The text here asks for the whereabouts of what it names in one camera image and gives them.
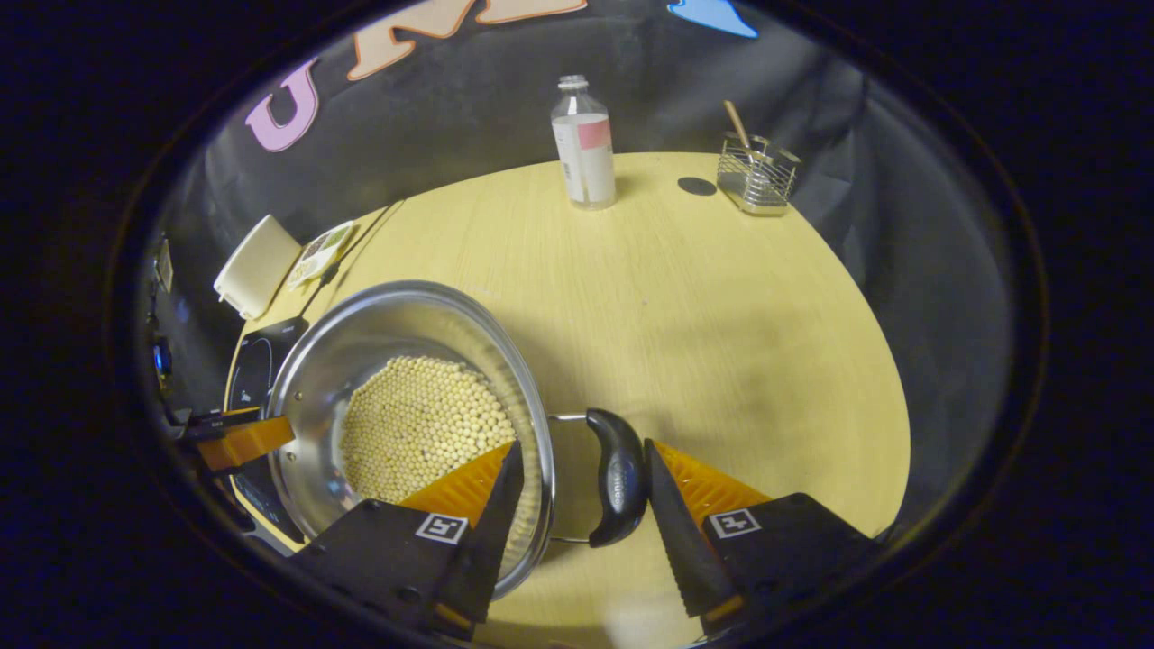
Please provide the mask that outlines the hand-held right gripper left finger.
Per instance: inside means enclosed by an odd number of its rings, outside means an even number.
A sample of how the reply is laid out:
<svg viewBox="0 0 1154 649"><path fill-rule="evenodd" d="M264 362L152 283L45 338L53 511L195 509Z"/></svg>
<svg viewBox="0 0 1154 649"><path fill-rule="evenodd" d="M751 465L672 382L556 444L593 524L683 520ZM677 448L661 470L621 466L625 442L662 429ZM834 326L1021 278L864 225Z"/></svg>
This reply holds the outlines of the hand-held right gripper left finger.
<svg viewBox="0 0 1154 649"><path fill-rule="evenodd" d="M291 562L370 616L470 634L488 616L523 477L520 443L503 443L409 506L365 498Z"/></svg>

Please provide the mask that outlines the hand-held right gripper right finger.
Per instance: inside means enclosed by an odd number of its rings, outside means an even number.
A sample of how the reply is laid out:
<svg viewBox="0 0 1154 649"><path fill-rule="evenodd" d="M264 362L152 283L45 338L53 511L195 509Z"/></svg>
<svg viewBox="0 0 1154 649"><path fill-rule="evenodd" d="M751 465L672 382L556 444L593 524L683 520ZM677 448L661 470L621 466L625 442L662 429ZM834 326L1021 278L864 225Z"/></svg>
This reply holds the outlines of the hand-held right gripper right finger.
<svg viewBox="0 0 1154 649"><path fill-rule="evenodd" d="M767 497L669 443L646 441L650 503L687 616L728 632L787 616L881 545L814 497Z"/></svg>

